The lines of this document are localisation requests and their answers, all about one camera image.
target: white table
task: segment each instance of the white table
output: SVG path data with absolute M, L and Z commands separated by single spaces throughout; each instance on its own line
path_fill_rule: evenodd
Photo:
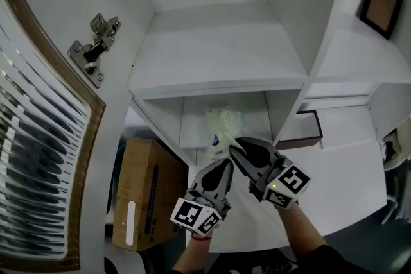
M 386 204 L 385 177 L 376 141 L 323 150 L 320 143 L 282 151 L 312 177 L 299 199 L 322 235 L 367 217 Z M 201 167 L 189 168 L 189 186 Z M 211 252 L 247 252 L 288 246 L 276 209 L 248 192 L 249 179 L 235 168 L 227 198 L 232 209 L 214 232 Z

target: plastic bag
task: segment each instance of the plastic bag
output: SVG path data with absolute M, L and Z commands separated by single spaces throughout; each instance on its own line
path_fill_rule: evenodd
M 229 146 L 241 147 L 236 142 L 241 137 L 243 115 L 231 106 L 209 108 L 205 113 L 209 136 L 208 152 L 213 160 L 229 157 Z

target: cabinet door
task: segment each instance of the cabinet door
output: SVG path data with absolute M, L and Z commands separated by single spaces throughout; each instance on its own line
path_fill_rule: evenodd
M 0 54 L 2 75 L 0 90 L 6 91 L 3 97 L 0 95 L 0 107 L 4 106 L 5 112 L 12 113 L 9 113 L 8 121 L 6 120 L 8 117 L 3 114 L 0 114 L 0 119 L 6 120 L 6 123 L 15 130 L 15 135 L 14 139 L 10 140 L 10 136 L 3 136 L 0 132 L 3 136 L 0 136 L 0 140 L 4 139 L 3 144 L 9 140 L 12 147 L 16 145 L 16 148 L 37 145 L 40 150 L 51 152 L 50 145 L 46 143 L 47 138 L 52 141 L 55 135 L 63 138 L 59 135 L 59 131 L 62 130 L 63 135 L 69 137 L 73 148 L 70 160 L 63 157 L 72 166 L 65 177 L 68 179 L 67 196 L 64 200 L 57 198 L 59 202 L 66 202 L 66 208 L 62 208 L 65 210 L 60 209 L 63 218 L 53 217 L 56 214 L 50 213 L 47 216 L 42 215 L 37 213 L 38 210 L 30 207 L 30 194 L 26 191 L 30 191 L 33 195 L 41 194 L 43 199 L 37 200 L 38 203 L 34 201 L 34 204 L 39 209 L 43 209 L 41 201 L 48 200 L 43 194 L 48 193 L 47 188 L 51 182 L 36 180 L 28 177 L 27 172 L 9 168 L 11 165 L 8 162 L 11 163 L 13 153 L 6 149 L 6 155 L 3 157 L 8 155 L 9 160 L 5 162 L 5 168 L 2 167 L 6 170 L 6 177 L 0 181 L 0 184 L 11 186 L 14 190 L 12 192 L 5 190 L 2 194 L 6 195 L 5 201 L 2 201 L 0 196 L 0 210 L 4 209 L 1 207 L 2 204 L 9 207 L 6 208 L 7 216 L 0 217 L 0 254 L 2 255 L 0 257 L 3 268 L 32 272 L 73 270 L 80 270 L 82 273 L 103 272 L 105 211 L 110 179 L 124 118 L 131 100 L 127 78 L 137 53 L 138 40 L 139 38 L 142 40 L 146 25 L 148 27 L 153 15 L 149 0 L 139 0 L 138 3 L 143 4 L 142 6 L 147 5 L 148 10 L 132 20 L 126 12 L 117 11 L 118 8 L 127 7 L 127 4 L 119 1 L 113 2 L 111 6 L 110 0 L 1 0 L 0 25 L 3 34 L 0 47 L 7 58 Z M 123 29 L 117 35 L 110 53 L 102 55 L 101 70 L 105 73 L 105 79 L 100 89 L 96 89 L 85 78 L 67 55 L 69 46 L 75 40 L 83 44 L 92 43 L 89 23 L 98 12 L 107 18 L 117 15 L 123 23 Z M 127 35 L 127 26 L 132 23 L 135 23 L 134 29 Z M 130 38 L 131 33 L 135 34 L 134 40 Z M 74 126 L 73 134 L 66 133 L 62 127 L 64 123 L 73 125 L 70 118 L 67 118 L 66 112 L 75 120 L 79 120 L 79 116 L 80 119 L 84 116 L 81 127 Z M 23 129 L 22 124 L 27 124 L 29 127 L 23 126 L 25 127 Z M 35 130 L 31 128 L 31 135 L 28 133 L 30 126 L 36 128 Z M 58 197 L 61 192 L 62 188 L 59 187 Z M 22 209 L 18 207 L 18 211 L 24 213 L 26 217 L 31 216 L 30 223 L 27 223 L 27 218 L 22 221 L 21 215 L 10 214 L 10 210 L 16 208 L 14 204 L 9 204 L 10 200 L 17 200 L 20 202 L 19 206 L 26 207 Z M 39 218 L 30 212 L 35 210 Z M 63 242 L 53 239 L 43 241 L 43 244 L 39 242 L 40 238 L 45 238 L 46 235 L 37 236 L 34 233 L 44 228 L 46 217 L 53 217 L 51 220 L 54 221 L 61 219 L 61 224 L 53 222 L 54 225 L 60 226 L 58 229 L 61 232 L 58 236 L 54 236 L 55 233 L 48 230 L 41 230 L 41 232 L 52 234 L 53 239 L 60 238 L 62 235 Z M 29 227 L 32 230 L 29 233 L 34 234 L 34 237 L 29 235 L 26 229 L 25 233 L 17 238 L 17 234 L 21 232 L 19 230 L 21 225 L 25 228 Z M 14 236 L 18 243 L 12 241 L 11 236 Z M 53 252 L 54 247 L 59 247 L 60 253 Z

